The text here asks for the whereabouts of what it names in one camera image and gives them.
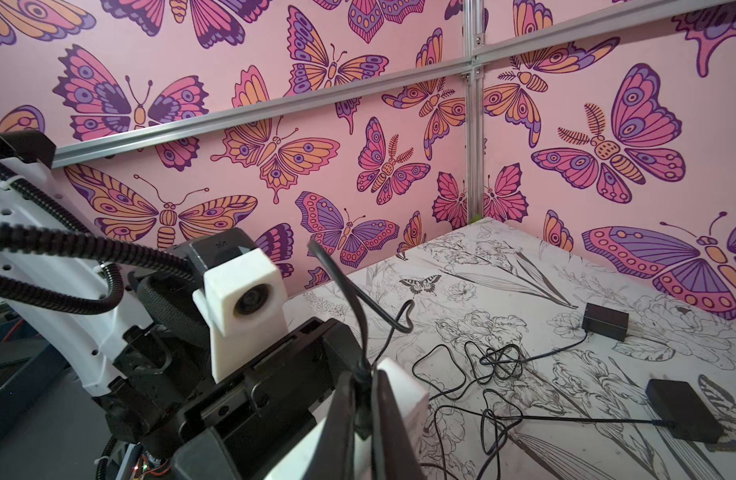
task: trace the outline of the camera lens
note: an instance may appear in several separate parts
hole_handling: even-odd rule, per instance
[[[269,287],[266,285],[256,285],[240,297],[238,304],[235,305],[235,309],[241,315],[250,315],[251,313],[258,312],[267,302],[269,296]]]

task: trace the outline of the power adapter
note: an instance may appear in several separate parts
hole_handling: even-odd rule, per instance
[[[672,422],[673,437],[693,442],[717,443],[723,427],[687,382],[651,379],[645,394],[656,413]]]
[[[585,332],[598,333],[622,342],[627,336],[629,314],[587,303],[582,328]]]

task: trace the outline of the cable tie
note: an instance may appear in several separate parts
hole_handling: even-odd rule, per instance
[[[0,188],[2,188],[3,190],[10,190],[11,189],[11,184],[13,182],[17,181],[17,180],[22,179],[22,178],[24,178],[22,175],[14,175],[13,177],[6,178],[5,180],[1,180],[0,181]]]

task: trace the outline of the butterfly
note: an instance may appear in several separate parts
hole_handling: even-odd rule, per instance
[[[442,30],[436,29],[426,40],[416,56],[416,67],[440,63],[442,60]],[[424,155],[432,159],[432,144],[438,138],[443,138],[450,132],[450,127],[459,127],[466,120],[466,105],[464,98],[448,98],[456,91],[445,90],[446,80],[434,78],[407,87],[396,97],[384,94],[381,99],[394,108],[411,108],[424,102],[419,110],[419,116],[425,117],[430,113],[430,121],[424,130]]]
[[[437,191],[440,195],[432,204],[432,215],[438,222],[448,221],[453,229],[466,225],[466,191],[459,193],[456,178],[453,175],[439,172],[437,175]]]
[[[413,156],[413,148],[397,155],[397,141],[399,135],[390,139],[390,148],[384,144],[384,132],[376,117],[368,120],[366,126],[366,146],[360,152],[357,163],[367,171],[357,176],[357,190],[364,192],[371,187],[371,193],[379,191],[376,197],[378,205],[384,205],[392,200],[392,191],[402,195],[408,191],[411,184],[424,178],[430,172],[427,164],[405,164]]]
[[[522,218],[528,215],[528,202],[526,196],[517,191],[521,176],[520,164],[512,164],[498,172],[493,188],[486,185],[486,192],[482,195],[483,213],[486,216],[500,222],[516,220],[522,223]]]
[[[552,12],[535,0],[513,0],[512,16],[517,37],[552,26]],[[527,70],[546,74],[576,72],[609,54],[618,43],[619,38],[613,37],[586,51],[570,42],[510,57],[512,69],[517,72],[502,72],[498,79],[517,79],[520,83],[498,84],[486,88],[483,91],[483,113],[492,117],[506,113],[504,119],[509,123],[523,125],[528,129],[528,145],[534,148],[542,133],[542,119],[536,104],[528,92],[523,90],[522,85],[527,90],[539,93],[547,91],[549,86],[535,73],[521,71],[522,65]]]
[[[657,147],[680,135],[682,122],[677,120],[658,102],[660,87],[658,74],[646,64],[636,64],[624,77],[613,103],[613,136],[623,145],[606,140],[605,115],[595,104],[586,104],[587,123],[593,137],[558,128],[558,136],[570,144],[590,144],[600,160],[610,160],[617,172],[636,184],[644,184],[641,169],[667,182],[676,182],[685,176],[685,162],[679,152]],[[616,172],[606,163],[598,161],[584,150],[575,148],[550,148],[531,155],[536,165],[545,170],[560,173],[575,188],[587,188],[597,181],[598,193],[617,204],[628,204],[632,192]]]
[[[134,178],[154,188],[158,199],[163,202],[163,209],[158,211],[132,188],[100,170],[76,164],[64,167],[64,173],[75,190],[103,215],[96,218],[94,224],[104,235],[124,242],[135,242],[148,234],[160,220],[157,242],[158,248],[162,249],[174,244],[177,220],[184,238],[191,240],[236,226],[254,211],[257,204],[256,198],[249,195],[231,195],[203,202],[177,214],[176,207],[190,194],[207,192],[208,188],[190,192],[181,202],[174,204],[163,201],[156,187],[139,175],[134,175]]]
[[[413,278],[402,279],[400,283],[410,288],[413,295],[421,292],[429,292],[437,295],[437,293],[435,293],[435,283],[437,283],[441,277],[442,275],[432,275],[428,276],[424,280],[416,280]]]
[[[736,37],[736,2],[684,13],[672,17],[674,30],[685,32],[686,40],[699,43],[696,70],[700,77],[709,74],[709,57],[728,38]]]
[[[16,43],[16,30],[50,42],[96,25],[93,15],[63,0],[14,2],[0,0],[0,45]]]
[[[717,443],[705,443],[710,452],[736,452],[736,399],[706,375],[699,375],[699,389],[707,397],[714,414],[723,426]]]
[[[315,3],[325,10],[333,10],[341,0],[315,0]],[[384,18],[402,23],[409,13],[421,13],[423,10],[424,0],[352,0],[346,19],[352,31],[370,43],[384,24]]]
[[[322,245],[329,255],[341,250],[340,259],[344,265],[357,268],[368,250],[381,250],[385,243],[397,238],[397,225],[386,220],[368,220],[355,225],[363,217],[352,221],[347,212],[344,225],[339,209],[322,195],[302,192],[296,206],[301,210],[301,225],[313,234],[311,239]]]
[[[269,100],[267,86],[258,69],[251,65],[240,73],[240,83],[235,85],[236,95],[232,99],[234,107],[243,107]],[[267,182],[267,188],[274,190],[273,202],[280,199],[277,192],[296,185],[299,175],[308,175],[328,165],[336,156],[339,142],[327,138],[302,138],[280,146],[283,140],[295,134],[294,129],[288,137],[279,137],[278,130],[283,120],[277,119],[275,134],[272,136],[273,119],[258,120],[245,125],[228,128],[224,131],[223,155],[211,155],[213,161],[229,158],[232,163],[244,167],[260,167],[260,178]]]
[[[544,219],[544,241],[548,244],[559,246],[566,252],[573,250],[573,237],[571,232],[565,228],[562,220],[554,210],[547,210]]]
[[[182,23],[187,15],[187,6],[191,6],[194,34],[203,48],[210,48],[218,42],[230,45],[243,43],[245,30],[242,25],[229,14],[224,5],[232,13],[246,21],[256,22],[258,17],[269,7],[270,0],[171,0],[171,13],[176,23]],[[102,8],[115,18],[129,18],[142,28],[150,37],[160,32],[165,13],[164,0],[102,0]]]
[[[464,0],[448,0],[448,5],[446,6],[446,14],[445,14],[446,20],[450,20],[450,18],[452,18],[453,15],[458,15],[463,10],[464,10]],[[482,10],[482,30],[484,32],[488,30],[488,8],[484,8]]]
[[[733,320],[736,299],[727,283],[736,289],[736,269],[728,264],[728,255],[712,237],[712,226],[726,215],[720,212],[707,236],[696,237],[677,227],[696,238],[696,243],[717,264],[722,278],[700,257],[699,249],[674,236],[630,226],[606,226],[584,232],[582,237],[587,250],[608,258],[622,274],[653,277],[653,285],[661,292],[720,318]],[[673,226],[665,222],[661,225]],[[728,236],[727,245],[728,251],[736,255],[736,228]]]
[[[310,282],[304,285],[304,288],[312,288],[313,286],[318,286],[321,283],[330,282],[330,277],[325,270],[323,270],[322,266],[318,266],[314,270],[307,270],[306,272],[310,274]]]
[[[312,22],[293,5],[288,5],[288,24],[288,52],[297,63],[290,71],[290,89],[285,96],[377,77],[390,63],[387,57],[368,54],[340,64],[341,55],[346,52],[336,58],[336,47],[330,44],[334,55],[329,57]],[[346,119],[350,125],[350,135],[354,129],[352,116],[359,104],[360,97],[335,103],[336,116]]]
[[[31,105],[22,105],[9,111],[0,120],[0,134],[19,130],[40,130],[45,133],[46,120],[42,112]]]
[[[402,242],[397,246],[397,255],[395,256],[401,260],[408,260],[406,250],[410,250],[424,242],[426,242],[426,234],[421,232],[421,213],[417,210],[413,212],[405,231],[402,232]]]
[[[290,225],[278,224],[268,229],[256,239],[256,246],[277,265],[283,278],[293,275],[293,265],[277,263],[288,260],[294,254],[294,231]]]
[[[152,80],[148,82],[149,88],[144,101],[139,101],[133,95],[131,79],[125,75],[128,90],[137,104],[131,115],[131,104],[118,81],[83,47],[73,45],[72,48],[67,48],[67,56],[59,61],[66,67],[66,77],[58,78],[58,85],[53,93],[64,97],[64,105],[82,114],[72,116],[72,128],[75,130],[73,137],[78,140],[92,140],[128,131],[132,119],[135,122],[134,129],[139,129],[144,128],[147,116],[151,127],[208,113],[203,108],[203,100],[208,94],[203,90],[203,84],[197,75],[180,78],[167,86],[152,102],[146,114],[144,103],[149,98]],[[156,145],[155,149],[163,165],[184,171],[184,168],[192,165],[192,159],[198,157],[198,142],[195,137],[187,137]]]

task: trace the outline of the black power adapter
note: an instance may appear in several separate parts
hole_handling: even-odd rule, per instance
[[[717,443],[723,427],[687,382],[651,379],[645,394],[656,413],[672,422],[673,437],[693,442]]]

